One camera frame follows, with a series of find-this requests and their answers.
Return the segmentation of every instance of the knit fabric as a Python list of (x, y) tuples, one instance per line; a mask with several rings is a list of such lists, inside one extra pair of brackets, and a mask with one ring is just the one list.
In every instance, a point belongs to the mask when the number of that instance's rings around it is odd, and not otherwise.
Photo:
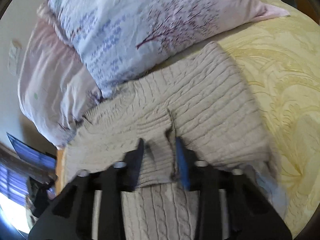
[(70, 180), (79, 169), (103, 170), (145, 139), (152, 154), (144, 156), (140, 188), (122, 195), (127, 239), (194, 237), (198, 193), (166, 183), (176, 173), (174, 128), (187, 148), (216, 166), (272, 159), (253, 96), (216, 43), (124, 84), (113, 100), (86, 114), (66, 149), (65, 175)]

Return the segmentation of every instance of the bed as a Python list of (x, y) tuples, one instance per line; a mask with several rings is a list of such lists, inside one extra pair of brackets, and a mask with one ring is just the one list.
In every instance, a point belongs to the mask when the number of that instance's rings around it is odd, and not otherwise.
[[(285, 222), (292, 235), (297, 236), (320, 202), (320, 28), (309, 17), (280, 0), (260, 1), (284, 8), (290, 16), (248, 23), (218, 34), (170, 57), (150, 72), (196, 53), (209, 41), (218, 41), (235, 59), (257, 98), (264, 124), (281, 155), (281, 182), (289, 198)], [(43, 8), (41, 12), (42, 19), (48, 19), (45, 17), (48, 9)], [(57, 30), (56, 24), (51, 22), (50, 25), (61, 34), (59, 38), (63, 41), (64, 34)], [(64, 132), (70, 129), (63, 125), (59, 127)], [(67, 158), (68, 148), (65, 152), (58, 151), (57, 192), (67, 183)]]

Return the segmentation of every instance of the yellow damask pattern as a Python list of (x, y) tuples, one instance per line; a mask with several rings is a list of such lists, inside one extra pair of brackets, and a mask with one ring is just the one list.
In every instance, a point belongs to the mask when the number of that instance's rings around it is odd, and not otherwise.
[(320, 202), (320, 27), (280, 0), (291, 16), (247, 24), (219, 41), (243, 70), (281, 154), (293, 236)]

